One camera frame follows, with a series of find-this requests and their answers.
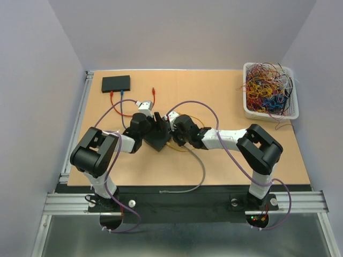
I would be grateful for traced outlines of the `black network switch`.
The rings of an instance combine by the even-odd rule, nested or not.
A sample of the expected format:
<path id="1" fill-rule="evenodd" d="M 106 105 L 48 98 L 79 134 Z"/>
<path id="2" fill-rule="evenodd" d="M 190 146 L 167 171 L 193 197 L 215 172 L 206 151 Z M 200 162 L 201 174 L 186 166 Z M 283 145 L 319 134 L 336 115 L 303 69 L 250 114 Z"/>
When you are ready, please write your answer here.
<path id="1" fill-rule="evenodd" d="M 158 130 L 157 128 L 155 128 L 144 137 L 144 141 L 157 152 L 160 152 L 170 140 L 170 138 L 171 135 L 169 134 L 167 128 L 164 128 L 162 130 Z"/>
<path id="2" fill-rule="evenodd" d="M 129 75 L 103 77 L 101 91 L 102 93 L 130 91 L 131 78 Z"/>

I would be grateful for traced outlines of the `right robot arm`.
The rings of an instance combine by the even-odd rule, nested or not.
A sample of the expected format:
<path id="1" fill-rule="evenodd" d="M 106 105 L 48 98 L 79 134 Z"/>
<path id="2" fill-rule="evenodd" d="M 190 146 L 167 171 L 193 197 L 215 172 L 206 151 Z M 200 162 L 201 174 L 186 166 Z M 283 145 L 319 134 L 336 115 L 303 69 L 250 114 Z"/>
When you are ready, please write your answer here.
<path id="1" fill-rule="evenodd" d="M 241 130 L 216 130 L 198 127 L 190 116 L 171 112 L 167 116 L 173 140 L 183 146 L 189 143 L 195 149 L 224 149 L 238 151 L 252 169 L 247 204 L 258 209 L 266 204 L 272 185 L 272 175 L 280 160 L 283 147 L 258 124 Z"/>

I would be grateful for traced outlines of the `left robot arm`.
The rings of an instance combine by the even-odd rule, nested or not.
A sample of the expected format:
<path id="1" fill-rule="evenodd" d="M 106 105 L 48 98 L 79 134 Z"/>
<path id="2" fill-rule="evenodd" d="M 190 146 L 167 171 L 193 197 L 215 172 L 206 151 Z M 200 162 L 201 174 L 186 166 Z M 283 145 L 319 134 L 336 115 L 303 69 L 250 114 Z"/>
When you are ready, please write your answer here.
<path id="1" fill-rule="evenodd" d="M 87 196 L 86 201 L 102 205 L 108 211 L 115 210 L 119 206 L 119 189 L 108 174 L 114 166 L 110 162 L 113 153 L 134 154 L 143 141 L 160 151 L 170 139 L 169 130 L 169 123 L 158 112 L 135 113 L 123 133 L 90 127 L 70 156 L 72 166 L 82 172 L 94 188 L 95 196 Z"/>

